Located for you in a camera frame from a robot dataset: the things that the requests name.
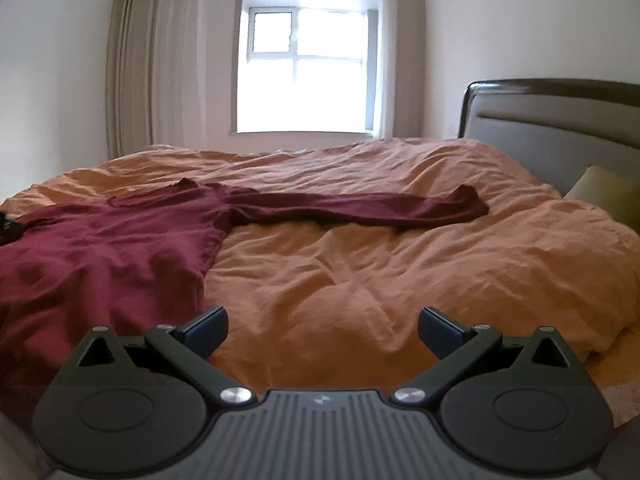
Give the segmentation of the maroon long-sleeve shirt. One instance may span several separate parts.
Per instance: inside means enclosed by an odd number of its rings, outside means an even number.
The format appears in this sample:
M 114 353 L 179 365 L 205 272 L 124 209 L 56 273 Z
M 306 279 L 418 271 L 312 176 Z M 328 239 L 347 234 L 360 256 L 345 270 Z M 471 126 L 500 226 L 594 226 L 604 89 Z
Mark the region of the maroon long-sleeve shirt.
M 204 278 L 238 226 L 294 221 L 430 230 L 488 213 L 469 185 L 445 196 L 266 193 L 183 179 L 158 190 L 47 206 L 1 246 L 1 406 L 32 411 L 96 325 L 129 334 L 201 310 Z

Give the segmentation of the beige right curtain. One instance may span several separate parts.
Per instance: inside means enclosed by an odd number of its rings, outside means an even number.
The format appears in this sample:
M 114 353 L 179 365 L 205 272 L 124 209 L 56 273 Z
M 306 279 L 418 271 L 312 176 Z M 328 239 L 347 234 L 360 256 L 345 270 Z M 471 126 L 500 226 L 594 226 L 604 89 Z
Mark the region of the beige right curtain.
M 378 14 L 376 133 L 382 139 L 420 138 L 426 74 L 425 0 L 381 0 Z

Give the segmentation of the yellow-green pillow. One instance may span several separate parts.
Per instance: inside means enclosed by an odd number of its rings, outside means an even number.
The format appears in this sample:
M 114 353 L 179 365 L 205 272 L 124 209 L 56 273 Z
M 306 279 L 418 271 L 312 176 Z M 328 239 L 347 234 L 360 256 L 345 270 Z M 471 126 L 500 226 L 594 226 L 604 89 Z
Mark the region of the yellow-green pillow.
M 613 220 L 639 232 L 639 182 L 598 166 L 589 166 L 564 195 L 605 210 Z

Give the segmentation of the dark padded headboard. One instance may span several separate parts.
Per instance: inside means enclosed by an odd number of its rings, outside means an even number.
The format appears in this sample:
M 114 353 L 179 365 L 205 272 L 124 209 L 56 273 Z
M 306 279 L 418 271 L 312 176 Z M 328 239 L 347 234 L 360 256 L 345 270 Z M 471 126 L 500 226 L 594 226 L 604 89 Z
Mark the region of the dark padded headboard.
M 626 82 L 525 78 L 475 81 L 458 137 L 516 160 L 566 193 L 590 166 L 639 177 L 639 87 Z

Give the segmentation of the orange duvet cover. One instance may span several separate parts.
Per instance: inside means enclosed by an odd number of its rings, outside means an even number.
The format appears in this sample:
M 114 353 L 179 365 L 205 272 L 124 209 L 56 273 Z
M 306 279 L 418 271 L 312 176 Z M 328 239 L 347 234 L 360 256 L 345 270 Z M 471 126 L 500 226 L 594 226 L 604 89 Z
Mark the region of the orange duvet cover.
M 474 141 L 363 142 L 233 155 L 149 150 L 35 184 L 13 217 L 152 192 L 183 179 L 266 193 L 445 196 L 471 185 L 488 214 L 434 230 L 355 223 L 248 224 L 224 240 L 201 310 L 224 307 L 210 364 L 255 391 L 393 389 L 435 363 L 424 307 L 509 336 L 556 327 L 601 387 L 639 376 L 639 239 L 602 209 L 567 200 Z

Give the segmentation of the beige curtain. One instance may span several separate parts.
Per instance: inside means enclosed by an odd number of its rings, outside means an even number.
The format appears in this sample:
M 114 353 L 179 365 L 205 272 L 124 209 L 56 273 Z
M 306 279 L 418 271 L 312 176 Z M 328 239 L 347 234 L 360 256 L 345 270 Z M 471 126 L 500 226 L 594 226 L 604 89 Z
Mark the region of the beige curtain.
M 378 14 L 376 133 L 382 139 L 420 138 L 426 74 L 425 0 L 381 0 Z
M 207 145 L 208 0 L 114 0 L 106 138 L 117 158 L 157 145 Z

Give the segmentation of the white framed window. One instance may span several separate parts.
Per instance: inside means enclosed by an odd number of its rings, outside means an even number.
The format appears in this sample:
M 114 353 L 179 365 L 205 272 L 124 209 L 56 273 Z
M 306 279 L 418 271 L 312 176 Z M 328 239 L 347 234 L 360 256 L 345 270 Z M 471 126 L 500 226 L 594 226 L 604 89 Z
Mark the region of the white framed window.
M 238 133 L 374 133 L 380 0 L 238 0 Z

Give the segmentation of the beige left curtain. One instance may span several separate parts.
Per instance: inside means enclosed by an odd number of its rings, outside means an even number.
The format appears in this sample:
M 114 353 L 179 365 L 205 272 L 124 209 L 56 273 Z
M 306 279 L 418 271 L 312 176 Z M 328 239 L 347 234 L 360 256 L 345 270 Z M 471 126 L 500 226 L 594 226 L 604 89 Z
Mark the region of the beige left curtain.
M 106 138 L 117 158 L 157 145 L 207 145 L 208 0 L 114 0 Z

